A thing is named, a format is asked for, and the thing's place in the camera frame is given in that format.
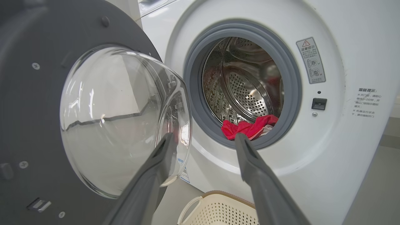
warning triangle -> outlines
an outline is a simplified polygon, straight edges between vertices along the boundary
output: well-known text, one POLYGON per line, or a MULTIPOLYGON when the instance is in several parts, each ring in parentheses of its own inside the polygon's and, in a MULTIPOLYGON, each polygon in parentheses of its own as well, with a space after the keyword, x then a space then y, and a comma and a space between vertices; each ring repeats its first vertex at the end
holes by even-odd
POLYGON ((305 41, 304 41, 304 44, 303 44, 303 47, 306 47, 306 46, 309 46, 309 45, 310 45, 310 43, 308 43, 308 41, 305 40, 305 41))

gray rubber seal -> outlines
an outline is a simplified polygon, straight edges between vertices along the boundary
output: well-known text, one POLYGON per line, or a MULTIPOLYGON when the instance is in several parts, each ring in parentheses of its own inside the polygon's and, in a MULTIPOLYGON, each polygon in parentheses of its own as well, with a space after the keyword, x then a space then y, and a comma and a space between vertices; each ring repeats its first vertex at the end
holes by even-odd
POLYGON ((256 149, 272 145, 292 127, 298 115, 302 97, 300 72, 288 47, 272 31, 248 21, 233 20, 217 23, 193 43, 185 62, 184 80, 191 100, 192 115, 208 136, 227 147, 235 148, 221 131, 220 122, 207 107, 202 91, 202 72, 205 60, 213 46, 222 38, 240 37, 262 47, 279 68, 285 87, 282 113, 275 127, 266 135, 252 141, 256 149))

plastic basket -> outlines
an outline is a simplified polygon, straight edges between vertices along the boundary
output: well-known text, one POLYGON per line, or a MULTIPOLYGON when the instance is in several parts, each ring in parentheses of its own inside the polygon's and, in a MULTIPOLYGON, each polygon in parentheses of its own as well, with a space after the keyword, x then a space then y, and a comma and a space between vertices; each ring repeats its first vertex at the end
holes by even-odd
POLYGON ((254 205, 223 191, 210 191, 192 199, 181 212, 178 225, 259 225, 254 205), (182 221, 187 210, 194 210, 182 221))

gray floor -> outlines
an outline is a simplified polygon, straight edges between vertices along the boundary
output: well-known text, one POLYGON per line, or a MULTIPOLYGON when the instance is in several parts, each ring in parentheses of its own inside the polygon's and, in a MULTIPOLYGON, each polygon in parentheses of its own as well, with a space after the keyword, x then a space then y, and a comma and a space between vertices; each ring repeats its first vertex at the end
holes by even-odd
MULTIPOLYGON (((400 119, 389 118, 379 145, 343 225, 400 224, 400 119)), ((167 188, 152 225, 175 225, 184 206, 201 194, 177 180, 167 188)))

red garment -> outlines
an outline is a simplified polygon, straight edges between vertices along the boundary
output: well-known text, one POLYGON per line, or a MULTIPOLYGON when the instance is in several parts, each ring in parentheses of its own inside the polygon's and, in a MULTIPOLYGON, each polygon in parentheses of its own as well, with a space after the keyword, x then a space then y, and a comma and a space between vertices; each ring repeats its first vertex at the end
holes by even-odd
POLYGON ((237 133, 244 133, 250 140, 257 138, 264 126, 275 125, 278 118, 274 115, 266 115, 262 117, 257 117, 254 124, 248 123, 246 121, 240 121, 238 125, 235 125, 228 120, 224 120, 221 127, 222 132, 228 140, 235 139, 237 133))

